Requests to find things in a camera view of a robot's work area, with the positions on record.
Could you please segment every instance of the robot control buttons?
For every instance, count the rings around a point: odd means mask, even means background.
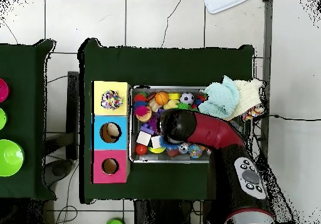
[[[254,185],[252,185],[251,183],[247,183],[246,184],[246,188],[253,190],[254,189]]]
[[[266,193],[255,163],[247,157],[239,157],[234,161],[234,168],[242,190],[254,198],[264,200]]]
[[[262,192],[263,192],[262,188],[260,188],[258,185],[257,185],[257,186],[255,186],[255,188],[256,188],[256,190],[258,190],[260,193],[262,193]]]
[[[257,173],[254,171],[250,171],[249,169],[244,171],[244,173],[242,173],[242,177],[247,182],[250,182],[253,184],[260,183],[260,177],[257,175]]]

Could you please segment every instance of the orange basketball toy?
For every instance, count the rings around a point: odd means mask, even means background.
[[[163,106],[169,101],[169,96],[166,92],[158,92],[155,95],[155,101],[157,104]]]

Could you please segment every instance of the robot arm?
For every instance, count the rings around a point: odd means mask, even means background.
[[[261,176],[231,124],[198,112],[170,109],[159,117],[157,126],[166,142],[212,149],[210,161],[218,150],[216,201],[224,224],[274,224]]]

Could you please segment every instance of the metal tray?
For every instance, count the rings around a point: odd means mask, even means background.
[[[167,93],[184,93],[191,92],[193,94],[199,93],[206,87],[178,87],[178,86],[134,86],[129,91],[129,104],[130,104],[130,122],[129,122],[129,159],[135,163],[208,163],[209,156],[206,151],[198,159],[192,159],[188,154],[181,154],[176,157],[169,157],[166,152],[160,154],[147,153],[140,156],[135,152],[136,138],[138,136],[141,122],[137,120],[133,112],[134,97],[139,92],[153,93],[159,91],[166,91]]]

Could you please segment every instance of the blue box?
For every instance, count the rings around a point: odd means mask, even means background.
[[[113,122],[117,126],[120,127],[121,135],[119,139],[114,143],[106,143],[100,137],[100,128],[109,122]],[[127,149],[128,143],[128,120],[127,116],[94,116],[93,123],[93,147],[92,143],[90,144],[90,148],[94,150],[99,149]]]

